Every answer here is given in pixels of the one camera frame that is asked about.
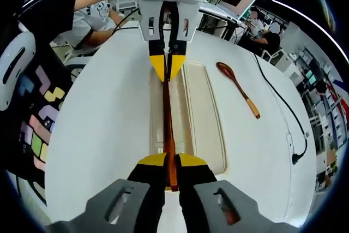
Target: white table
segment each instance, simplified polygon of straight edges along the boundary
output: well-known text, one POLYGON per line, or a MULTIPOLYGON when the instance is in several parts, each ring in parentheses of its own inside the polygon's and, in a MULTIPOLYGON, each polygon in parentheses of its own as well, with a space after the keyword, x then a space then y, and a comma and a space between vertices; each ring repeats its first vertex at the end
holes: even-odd
MULTIPOLYGON (((124 27, 133 26, 134 21, 124 27)), ((82 213, 89 198, 116 179, 126 179, 149 154, 152 65, 147 49, 138 29, 117 32, 94 55, 68 93, 47 153, 45 187, 52 222, 82 213)), ((316 153, 308 115, 291 80, 259 59, 265 76, 310 135, 308 150, 297 165, 291 163, 285 120, 298 154, 304 149, 302 133, 293 115, 264 82, 251 53, 196 32, 188 44, 187 61, 206 66, 214 92, 228 166, 217 179, 230 181, 255 199, 267 218, 302 224, 315 189, 316 153), (261 113, 258 121, 232 81, 217 70, 218 61, 234 69, 261 113)), ((166 193, 163 210, 158 232, 185 232, 178 193, 166 193)))

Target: wooden spoon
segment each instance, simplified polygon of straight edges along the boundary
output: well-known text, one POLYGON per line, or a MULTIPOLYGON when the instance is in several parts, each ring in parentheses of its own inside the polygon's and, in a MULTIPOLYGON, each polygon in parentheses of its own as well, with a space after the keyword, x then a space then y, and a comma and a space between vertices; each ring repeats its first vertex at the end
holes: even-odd
POLYGON ((225 64, 223 62, 216 63, 216 67, 219 69, 219 71, 221 71, 224 75, 229 77, 235 83, 235 85, 240 90, 241 95, 246 100, 248 106, 251 108, 251 110, 252 110, 253 114, 255 115, 255 117, 257 119, 259 119, 261 117, 260 112, 258 111, 258 109, 255 106, 255 104, 252 102, 252 100, 246 95, 246 93, 243 91, 243 89, 239 85, 238 81, 236 80, 234 71, 231 69, 231 67, 229 67, 227 64, 225 64))

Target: laptop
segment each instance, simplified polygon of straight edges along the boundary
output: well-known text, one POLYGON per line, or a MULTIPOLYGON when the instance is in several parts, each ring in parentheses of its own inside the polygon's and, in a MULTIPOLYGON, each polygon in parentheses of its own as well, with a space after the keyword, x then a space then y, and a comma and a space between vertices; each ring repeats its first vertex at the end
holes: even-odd
POLYGON ((218 0, 217 5, 201 2, 200 10, 229 20, 239 21, 256 0, 218 0))

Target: white t-shirt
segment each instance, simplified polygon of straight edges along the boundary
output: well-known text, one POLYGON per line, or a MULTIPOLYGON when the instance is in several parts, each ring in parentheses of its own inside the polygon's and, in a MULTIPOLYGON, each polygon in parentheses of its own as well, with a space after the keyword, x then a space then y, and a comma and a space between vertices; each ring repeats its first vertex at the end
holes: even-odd
POLYGON ((115 27, 114 21, 109 17, 108 1, 100 1, 74 12, 72 30, 60 34, 54 42, 61 44, 63 40, 73 46, 76 53, 89 53, 98 47, 82 45, 83 39, 93 31, 105 31, 115 27))
POLYGON ((251 33, 252 35, 257 36, 258 32, 264 29, 263 23, 259 19, 252 19, 250 22, 253 24, 251 26, 251 33))

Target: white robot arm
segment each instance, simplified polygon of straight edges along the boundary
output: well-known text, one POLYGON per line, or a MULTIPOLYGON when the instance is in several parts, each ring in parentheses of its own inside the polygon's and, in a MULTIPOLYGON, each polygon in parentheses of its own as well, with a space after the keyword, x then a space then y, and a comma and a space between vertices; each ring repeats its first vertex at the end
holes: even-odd
POLYGON ((200 2, 205 0, 139 0, 142 14, 140 28, 149 42, 149 56, 161 81, 172 80, 185 61, 186 43, 190 42, 198 26, 200 2), (165 63, 163 15, 171 13, 172 27, 165 63), (154 34, 149 33, 149 21, 153 21, 154 34))

